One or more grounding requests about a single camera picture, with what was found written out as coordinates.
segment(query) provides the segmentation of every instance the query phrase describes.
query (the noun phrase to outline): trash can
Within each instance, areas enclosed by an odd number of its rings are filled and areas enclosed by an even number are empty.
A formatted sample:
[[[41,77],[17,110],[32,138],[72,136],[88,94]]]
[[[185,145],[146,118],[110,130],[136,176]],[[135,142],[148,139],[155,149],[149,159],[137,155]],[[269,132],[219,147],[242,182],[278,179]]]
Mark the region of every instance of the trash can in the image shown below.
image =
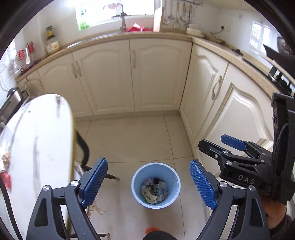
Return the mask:
[[[168,186],[168,195],[161,203],[148,204],[143,199],[142,188],[143,182],[148,178],[159,178]],[[178,197],[180,192],[180,179],[175,170],[163,163],[149,163],[142,166],[136,171],[131,181],[131,190],[135,199],[143,206],[160,209],[168,207]]]

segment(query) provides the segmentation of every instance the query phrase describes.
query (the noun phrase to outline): white table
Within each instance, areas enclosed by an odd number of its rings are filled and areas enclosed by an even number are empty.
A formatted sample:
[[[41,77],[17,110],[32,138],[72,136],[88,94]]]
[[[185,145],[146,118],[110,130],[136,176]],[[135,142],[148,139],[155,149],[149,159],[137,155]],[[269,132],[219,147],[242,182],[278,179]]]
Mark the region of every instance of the white table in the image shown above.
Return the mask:
[[[14,217],[26,239],[30,217],[41,188],[65,187],[80,179],[74,171],[74,121],[68,102],[59,95],[46,94],[23,106],[0,135],[0,145],[12,141],[8,191]],[[62,207],[67,222],[67,210]],[[0,192],[0,216],[17,239]]]

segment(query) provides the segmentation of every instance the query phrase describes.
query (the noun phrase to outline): floor tile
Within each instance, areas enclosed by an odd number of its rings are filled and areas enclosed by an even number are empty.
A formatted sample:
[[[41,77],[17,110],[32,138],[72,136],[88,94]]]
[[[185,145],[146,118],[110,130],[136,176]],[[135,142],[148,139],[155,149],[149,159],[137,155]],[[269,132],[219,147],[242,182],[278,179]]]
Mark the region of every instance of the floor tile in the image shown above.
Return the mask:
[[[186,240],[196,240],[205,226],[204,204],[190,174],[192,157],[174,159],[181,182],[180,199]]]
[[[158,161],[174,168],[173,160]],[[131,192],[134,173],[144,164],[109,163],[108,173],[120,181],[105,179],[96,196],[97,208],[90,211],[90,220],[98,233],[110,233],[109,240],[142,240],[147,227],[155,226],[184,240],[180,198],[164,209],[148,209],[139,204]]]
[[[172,159],[164,116],[91,121],[86,142],[90,162],[138,162]]]
[[[180,115],[165,116],[173,158],[191,157],[193,154]]]
[[[90,125],[90,121],[84,121],[84,122],[77,122],[76,123],[76,129],[79,132],[79,134],[82,136],[82,138],[85,140],[87,136],[87,131]],[[82,150],[79,147],[79,145],[76,143],[76,161],[80,162],[82,160]]]

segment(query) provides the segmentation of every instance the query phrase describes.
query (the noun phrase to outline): blue gripper pad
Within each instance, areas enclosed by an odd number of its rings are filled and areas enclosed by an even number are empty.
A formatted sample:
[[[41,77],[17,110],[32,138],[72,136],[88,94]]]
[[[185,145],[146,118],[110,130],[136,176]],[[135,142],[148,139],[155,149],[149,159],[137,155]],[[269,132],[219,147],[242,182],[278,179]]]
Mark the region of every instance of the blue gripper pad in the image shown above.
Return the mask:
[[[199,168],[198,164],[193,160],[189,165],[189,173],[200,192],[200,195],[206,206],[210,207],[212,211],[217,207],[217,202],[215,200],[215,194],[209,181],[203,174],[202,170]]]
[[[239,151],[246,150],[246,148],[247,148],[246,145],[243,143],[243,141],[238,140],[238,139],[231,137],[229,135],[226,135],[226,134],[222,135],[220,140],[222,143],[224,143],[230,147],[233,147]]]
[[[108,162],[103,158],[84,188],[82,208],[86,209],[89,205],[92,205],[107,172]]]

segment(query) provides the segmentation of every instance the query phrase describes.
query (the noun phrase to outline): cabinet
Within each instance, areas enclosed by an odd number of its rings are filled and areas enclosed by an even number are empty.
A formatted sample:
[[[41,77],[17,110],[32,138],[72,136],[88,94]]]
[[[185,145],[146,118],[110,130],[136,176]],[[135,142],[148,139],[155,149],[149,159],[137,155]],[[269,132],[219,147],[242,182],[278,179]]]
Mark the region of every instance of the cabinet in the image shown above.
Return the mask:
[[[129,40],[83,48],[73,57],[94,114],[134,111]]]
[[[74,117],[93,115],[71,53],[42,66],[38,72],[46,91],[63,96],[70,104]]]
[[[228,62],[213,52],[193,45],[180,114],[191,143],[215,102]]]
[[[47,93],[41,82],[41,77],[38,71],[32,72],[23,79],[19,83],[19,87],[22,91],[27,91],[32,99]]]
[[[233,154],[244,155],[223,143],[223,134],[237,139],[252,141],[272,151],[273,122],[269,96],[254,81],[233,65],[229,65],[220,92],[192,144],[194,157],[199,159],[208,172],[219,178],[217,161],[198,149],[198,143],[207,139]]]
[[[192,43],[130,39],[135,111],[179,110]]]

